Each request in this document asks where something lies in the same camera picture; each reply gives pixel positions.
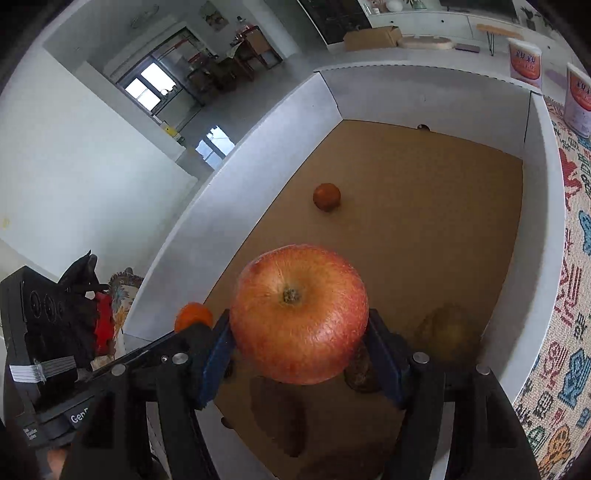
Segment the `white strap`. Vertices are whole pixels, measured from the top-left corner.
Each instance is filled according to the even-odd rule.
[[[33,365],[10,365],[12,379],[17,383],[45,383],[48,378],[76,368],[73,356],[54,358],[47,362],[35,362]]]

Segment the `apple stem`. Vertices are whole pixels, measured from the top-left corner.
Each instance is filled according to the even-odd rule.
[[[285,290],[283,290],[283,301],[285,303],[296,303],[299,301],[299,299],[300,292],[298,292],[296,289],[287,287]]]

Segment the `red apple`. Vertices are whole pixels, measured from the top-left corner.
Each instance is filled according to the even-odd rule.
[[[230,327],[238,349],[262,375],[310,385],[344,370],[368,313],[363,282],[344,258],[311,245],[289,245],[244,268]]]

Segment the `can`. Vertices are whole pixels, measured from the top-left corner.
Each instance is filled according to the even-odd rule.
[[[542,51],[533,43],[509,39],[511,77],[542,88]]]
[[[564,122],[580,137],[591,134],[591,78],[572,63],[566,66],[568,85]]]

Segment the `cardboard box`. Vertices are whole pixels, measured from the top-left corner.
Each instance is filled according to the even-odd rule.
[[[345,49],[372,50],[373,48],[390,48],[398,44],[402,32],[398,27],[379,27],[356,30],[345,34]]]
[[[341,206],[330,214],[312,202],[314,188],[326,181],[342,192]],[[217,317],[231,304],[248,262],[283,245],[308,243],[355,266],[370,305],[393,332],[412,338],[429,313],[448,303],[465,309],[484,330],[511,261],[521,187],[521,160],[494,148],[344,120],[285,185],[205,304]],[[238,353],[235,357],[234,375],[215,403],[277,478],[376,478],[404,417],[382,393],[354,392],[342,375],[317,385],[286,386],[285,394],[298,398],[306,411],[306,446],[293,458],[255,419],[252,381],[258,373]],[[272,392],[268,397],[269,411],[281,408],[281,397]],[[288,418],[290,410],[284,411]],[[277,418],[271,420],[281,427]],[[332,469],[339,465],[355,475],[337,474]]]

